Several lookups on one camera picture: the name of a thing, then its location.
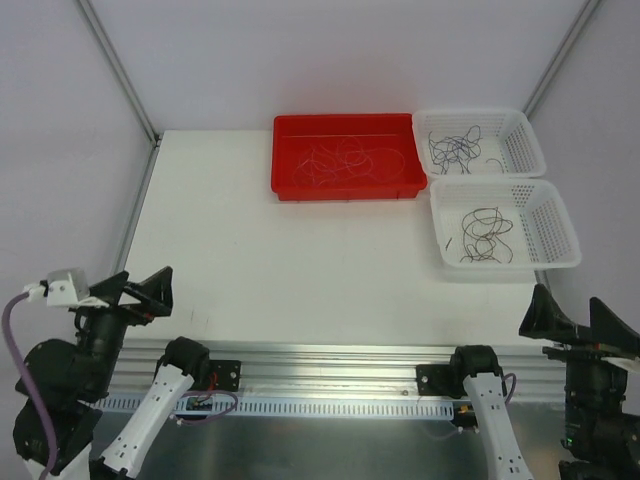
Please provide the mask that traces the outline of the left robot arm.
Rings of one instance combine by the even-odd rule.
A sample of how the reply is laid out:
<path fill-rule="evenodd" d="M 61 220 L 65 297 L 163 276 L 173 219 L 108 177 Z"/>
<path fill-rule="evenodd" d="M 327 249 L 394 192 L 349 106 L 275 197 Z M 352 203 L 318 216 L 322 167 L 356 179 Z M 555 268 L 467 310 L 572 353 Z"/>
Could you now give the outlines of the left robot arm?
<path fill-rule="evenodd" d="M 1 331 L 19 372 L 25 398 L 13 426 L 16 454 L 35 479 L 134 479 L 151 445 L 178 404 L 210 379 L 210 353 L 178 337 L 156 362 L 145 393 L 113 388 L 129 329 L 173 310 L 173 270 L 166 266 L 134 282 L 121 271 L 94 285 L 80 269 L 49 273 L 4 306 Z M 74 317 L 76 339 L 49 339 L 22 354 L 11 316 L 42 299 Z"/>

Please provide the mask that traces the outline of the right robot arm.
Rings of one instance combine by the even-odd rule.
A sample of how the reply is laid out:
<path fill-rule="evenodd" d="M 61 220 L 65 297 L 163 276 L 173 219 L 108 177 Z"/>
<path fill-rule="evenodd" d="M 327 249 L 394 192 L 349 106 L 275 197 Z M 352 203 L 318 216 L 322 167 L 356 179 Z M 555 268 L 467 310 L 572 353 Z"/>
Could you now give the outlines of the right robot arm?
<path fill-rule="evenodd" d="M 557 447 L 564 452 L 554 479 L 638 478 L 639 417 L 624 410 L 629 375 L 639 365 L 638 333 L 596 297 L 588 324 L 578 324 L 538 284 L 519 334 L 545 341 L 543 355 L 564 368 L 563 405 L 548 418 L 508 414 L 505 375 L 491 347 L 461 346 L 450 360 L 450 386 L 470 400 L 490 478 L 534 479 L 534 461 Z"/>

